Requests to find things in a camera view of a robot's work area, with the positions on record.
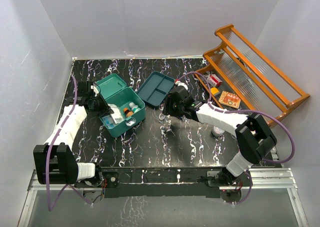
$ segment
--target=teal box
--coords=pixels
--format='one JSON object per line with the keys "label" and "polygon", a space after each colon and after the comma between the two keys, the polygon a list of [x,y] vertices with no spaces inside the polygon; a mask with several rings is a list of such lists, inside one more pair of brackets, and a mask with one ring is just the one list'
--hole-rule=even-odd
{"label": "teal box", "polygon": [[[124,80],[117,74],[112,73],[107,77],[97,81],[96,84],[99,86],[100,93],[107,104],[114,104],[118,106],[124,118],[124,121],[118,123],[117,125],[109,125],[104,116],[100,118],[112,137],[119,137],[146,118],[145,103],[133,91],[132,88],[127,87],[126,82],[124,82]],[[126,117],[123,110],[124,108],[131,110],[129,106],[130,102],[135,103],[141,109],[135,112],[133,115]]]}

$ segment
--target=black marble tabletop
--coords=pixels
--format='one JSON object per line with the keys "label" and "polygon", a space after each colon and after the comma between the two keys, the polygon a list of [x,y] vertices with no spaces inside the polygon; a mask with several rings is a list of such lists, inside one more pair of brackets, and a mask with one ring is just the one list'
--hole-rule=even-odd
{"label": "black marble tabletop", "polygon": [[[153,71],[177,79],[206,65],[202,58],[77,60],[72,74],[78,81],[98,81],[115,73],[137,91]],[[209,97],[193,76],[186,76],[184,82],[194,99]],[[70,79],[65,101],[74,95],[73,88]],[[225,83],[219,89],[232,92]],[[163,104],[158,109],[147,106],[145,120],[118,138],[113,138],[100,119],[89,113],[72,146],[77,162],[98,162],[102,167],[223,167],[239,151],[237,140],[231,134],[225,132],[215,138],[212,125],[188,119],[181,121],[172,117],[161,121],[162,109]]]}

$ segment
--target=white backdrop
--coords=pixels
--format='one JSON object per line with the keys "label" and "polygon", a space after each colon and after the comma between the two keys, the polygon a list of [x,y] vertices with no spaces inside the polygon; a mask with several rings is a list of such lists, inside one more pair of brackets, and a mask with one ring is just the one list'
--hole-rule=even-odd
{"label": "white backdrop", "polygon": [[278,0],[41,0],[72,57],[202,55],[234,24],[253,43]]}
{"label": "white backdrop", "polygon": [[0,0],[0,226],[17,226],[52,133],[71,57],[39,0]]}
{"label": "white backdrop", "polygon": [[[320,0],[279,0],[256,46],[311,97],[283,120],[296,142],[291,167],[310,227],[319,226],[320,195]],[[291,152],[277,133],[281,159]]]}

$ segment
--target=small box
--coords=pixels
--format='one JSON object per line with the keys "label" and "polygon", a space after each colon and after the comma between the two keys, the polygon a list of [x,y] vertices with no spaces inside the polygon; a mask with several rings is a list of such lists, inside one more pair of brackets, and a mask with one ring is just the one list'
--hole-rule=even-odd
{"label": "small box", "polygon": [[222,80],[218,78],[215,74],[210,74],[209,77],[206,79],[210,85],[213,87],[219,87],[222,83]]}
{"label": "small box", "polygon": [[211,88],[210,91],[213,96],[217,96],[220,94],[220,91],[216,87]]}
{"label": "small box", "polygon": [[[132,127],[139,124],[146,118],[145,103],[130,87],[127,87],[126,82],[117,74],[112,73],[107,77],[97,81],[102,97],[108,104],[118,106],[123,114],[124,121],[118,124],[110,124],[105,116],[100,117],[100,120],[111,134],[112,137],[117,138]],[[133,102],[139,106],[140,110],[133,115],[126,117],[123,113],[124,108],[130,108],[130,103]]]}
{"label": "small box", "polygon": [[240,102],[241,102],[241,99],[238,97],[238,95],[227,92],[227,91],[222,91],[222,94],[219,98],[219,103],[225,106],[236,108],[236,109],[239,108]]}

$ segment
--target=wooden rack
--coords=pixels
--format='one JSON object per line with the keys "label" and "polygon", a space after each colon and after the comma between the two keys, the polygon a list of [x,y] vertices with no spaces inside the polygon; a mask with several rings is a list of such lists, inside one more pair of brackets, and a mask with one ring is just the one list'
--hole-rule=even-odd
{"label": "wooden rack", "polygon": [[[208,65],[197,72],[216,71],[250,110],[264,111],[281,121],[310,96],[232,24],[217,29],[215,35],[221,44],[203,54]],[[196,77],[209,92],[200,76]],[[213,100],[223,108],[216,98]],[[276,125],[269,119],[268,124]]]}

